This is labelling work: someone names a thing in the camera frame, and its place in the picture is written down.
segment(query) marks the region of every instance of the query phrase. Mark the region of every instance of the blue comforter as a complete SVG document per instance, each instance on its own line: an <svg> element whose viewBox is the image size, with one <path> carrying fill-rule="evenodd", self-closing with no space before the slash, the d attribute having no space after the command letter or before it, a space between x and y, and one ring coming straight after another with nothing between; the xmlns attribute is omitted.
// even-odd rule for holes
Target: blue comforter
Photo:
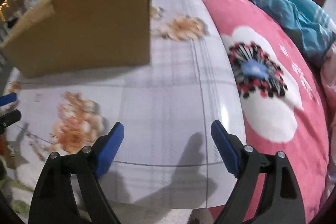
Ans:
<svg viewBox="0 0 336 224"><path fill-rule="evenodd" d="M330 17L312 0L250 0L276 20L303 57L320 67L336 39Z"/></svg>

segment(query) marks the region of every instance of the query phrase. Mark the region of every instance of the pink blanket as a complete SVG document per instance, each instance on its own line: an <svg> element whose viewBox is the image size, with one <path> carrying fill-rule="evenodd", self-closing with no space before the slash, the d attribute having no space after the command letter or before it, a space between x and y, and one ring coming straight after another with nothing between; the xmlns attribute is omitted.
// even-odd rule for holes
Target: pink blanket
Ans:
<svg viewBox="0 0 336 224"><path fill-rule="evenodd" d="M284 151L303 196L306 221L319 210L328 165L328 133L313 75L281 27L248 0L203 0L229 55L241 94L247 143ZM253 217L260 179L246 219Z"/></svg>
<svg viewBox="0 0 336 224"><path fill-rule="evenodd" d="M331 194L336 183L336 44L333 44L327 52L327 58L321 68L321 81L327 96L327 102L331 114L330 126L330 162L325 186L324 200Z"/></svg>

